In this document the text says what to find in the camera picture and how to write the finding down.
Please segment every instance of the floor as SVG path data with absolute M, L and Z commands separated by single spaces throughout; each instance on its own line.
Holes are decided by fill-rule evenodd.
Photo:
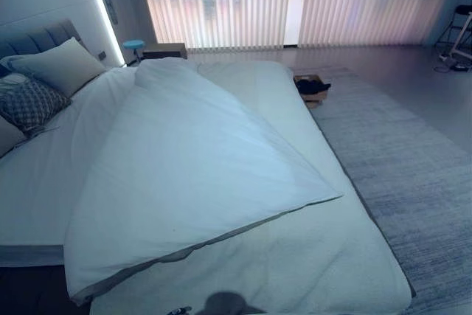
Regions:
M 204 62 L 275 60 L 294 69 L 345 66 L 422 117 L 459 147 L 472 153 L 472 72 L 439 73 L 438 52 L 421 46 L 284 49 L 265 52 L 193 54 Z M 0 269 L 2 314 L 88 314 L 66 297 L 63 267 Z M 469 315 L 471 305 L 424 313 Z

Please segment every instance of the gray headboard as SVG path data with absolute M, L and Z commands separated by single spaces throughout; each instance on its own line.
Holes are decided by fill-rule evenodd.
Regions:
M 73 23 L 65 19 L 15 37 L 0 38 L 0 58 L 8 55 L 33 55 L 44 52 L 59 46 L 71 37 L 75 37 L 84 46 Z M 0 77 L 8 73 L 3 66 L 0 66 Z

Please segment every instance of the pillow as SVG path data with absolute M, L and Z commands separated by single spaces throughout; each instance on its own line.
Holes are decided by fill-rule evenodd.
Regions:
M 19 74 L 5 78 L 0 81 L 0 115 L 26 136 L 41 130 L 45 123 L 71 102 L 59 91 L 40 81 Z
M 26 140 L 26 137 L 22 132 L 0 116 L 0 156 L 3 156 L 15 145 L 24 140 Z
M 75 38 L 35 55 L 4 57 L 0 64 L 12 72 L 41 80 L 67 97 L 106 70 Z

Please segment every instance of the blue stool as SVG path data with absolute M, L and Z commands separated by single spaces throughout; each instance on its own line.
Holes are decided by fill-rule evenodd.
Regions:
M 145 42 L 143 40 L 130 40 L 130 41 L 123 42 L 123 46 L 126 49 L 132 49 L 133 50 L 133 53 L 136 56 L 136 61 L 139 63 L 140 59 L 139 59 L 139 55 L 138 55 L 138 48 L 144 47 Z

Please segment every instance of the black cloth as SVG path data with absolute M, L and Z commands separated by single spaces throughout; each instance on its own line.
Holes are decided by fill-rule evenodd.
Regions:
M 331 87 L 331 84 L 323 84 L 318 80 L 302 79 L 295 83 L 298 92 L 303 95 L 314 95 L 319 92 L 326 91 Z

